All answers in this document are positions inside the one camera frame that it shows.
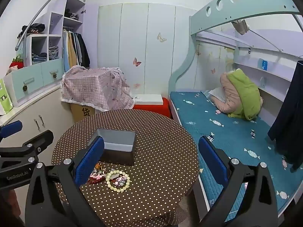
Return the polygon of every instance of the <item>pink blanket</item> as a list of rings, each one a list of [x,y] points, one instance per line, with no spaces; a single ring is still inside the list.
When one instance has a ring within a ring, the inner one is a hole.
[[[100,111],[132,109],[130,87],[119,68],[86,69],[73,66],[62,77],[61,101]]]

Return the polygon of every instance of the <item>drawer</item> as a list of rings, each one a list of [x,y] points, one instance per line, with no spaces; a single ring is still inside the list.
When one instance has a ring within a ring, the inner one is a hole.
[[[43,87],[40,63],[21,68],[18,71],[11,72],[10,74],[16,100],[20,100],[27,94]]]
[[[44,86],[62,78],[64,73],[63,59],[45,61],[40,64]]]

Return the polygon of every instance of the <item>white pillow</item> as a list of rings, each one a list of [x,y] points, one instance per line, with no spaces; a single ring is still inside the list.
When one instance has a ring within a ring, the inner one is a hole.
[[[222,101],[224,103],[226,102],[226,100],[225,100],[225,91],[224,91],[224,88],[222,86],[211,90],[209,92],[209,94],[213,95],[214,97],[218,98],[220,101]]]

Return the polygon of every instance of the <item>polka dot tablecloth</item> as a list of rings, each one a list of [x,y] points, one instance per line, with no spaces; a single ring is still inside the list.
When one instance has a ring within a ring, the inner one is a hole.
[[[136,132],[134,166],[101,162],[107,171],[123,170],[130,187],[117,193],[106,182],[81,186],[90,206],[109,227],[165,226],[184,220],[178,203],[198,175],[197,150],[187,131],[174,120],[144,110],[113,110],[88,117],[59,139],[52,164],[72,158],[84,148],[97,128]],[[60,184],[60,198],[66,201]]]

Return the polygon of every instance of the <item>ladder handrail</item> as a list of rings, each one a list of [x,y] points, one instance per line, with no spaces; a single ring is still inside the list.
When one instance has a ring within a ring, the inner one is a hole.
[[[25,34],[27,34],[27,30],[30,28],[30,26],[33,24],[33,22],[35,21],[35,19],[38,17],[38,15],[41,13],[41,11],[46,7],[46,5],[50,2],[51,0],[47,0],[47,2],[39,9],[39,11],[36,13],[36,15],[32,18],[31,22],[29,22],[28,26],[26,27],[26,29],[24,30],[22,36],[19,38],[18,43],[15,47],[15,51],[18,51],[21,41],[24,38]]]

